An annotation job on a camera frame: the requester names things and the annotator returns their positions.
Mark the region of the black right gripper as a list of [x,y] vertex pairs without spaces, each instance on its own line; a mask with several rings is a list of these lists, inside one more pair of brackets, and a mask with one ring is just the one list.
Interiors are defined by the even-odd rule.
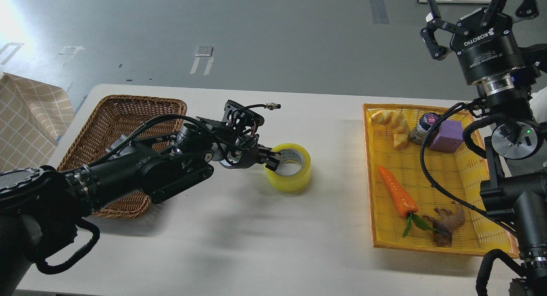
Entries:
[[[434,60],[443,60],[447,47],[435,38],[438,29],[450,32],[450,48],[456,52],[467,85],[476,85],[491,76],[512,73],[525,66],[522,53],[512,33],[512,18],[505,14],[507,0],[491,0],[459,20],[461,26],[442,20],[436,0],[426,0],[430,14],[420,31],[422,41]],[[537,0],[522,0],[515,15],[524,20],[539,16]]]

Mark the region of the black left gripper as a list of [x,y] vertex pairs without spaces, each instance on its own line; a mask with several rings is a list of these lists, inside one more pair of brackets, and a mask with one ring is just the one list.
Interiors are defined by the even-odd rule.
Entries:
[[258,143],[258,136],[241,136],[235,141],[238,150],[226,144],[214,144],[214,161],[225,168],[249,168],[255,164],[276,172],[279,168],[281,153]]

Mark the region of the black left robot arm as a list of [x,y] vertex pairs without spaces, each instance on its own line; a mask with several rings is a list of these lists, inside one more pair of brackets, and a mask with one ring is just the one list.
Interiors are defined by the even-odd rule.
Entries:
[[12,295],[31,265],[64,272],[100,238],[86,217],[142,191],[154,204],[225,168],[263,164],[275,172],[281,153],[259,143],[264,118],[254,105],[227,101],[221,121],[179,114],[149,119],[94,162],[67,171],[51,166],[1,173],[1,294]]

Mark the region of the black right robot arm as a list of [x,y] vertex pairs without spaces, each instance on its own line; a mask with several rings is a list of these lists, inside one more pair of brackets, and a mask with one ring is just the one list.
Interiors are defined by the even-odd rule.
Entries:
[[479,94],[471,103],[457,103],[432,126],[465,109],[481,111],[463,131],[467,148],[487,160],[490,179],[482,181],[480,197],[485,209],[462,205],[498,224],[518,241],[522,263],[500,249],[484,255],[476,278],[476,292],[487,295],[494,261],[500,259],[518,275],[510,283],[511,296],[546,294],[546,169],[506,177],[500,158],[522,160],[535,155],[546,141],[546,123],[537,122],[530,100],[531,87],[546,72],[546,45],[519,47],[512,32],[513,18],[504,14],[507,0],[491,0],[456,23],[442,19],[436,0],[426,0],[430,14],[420,35],[434,60],[451,51],[467,84]]

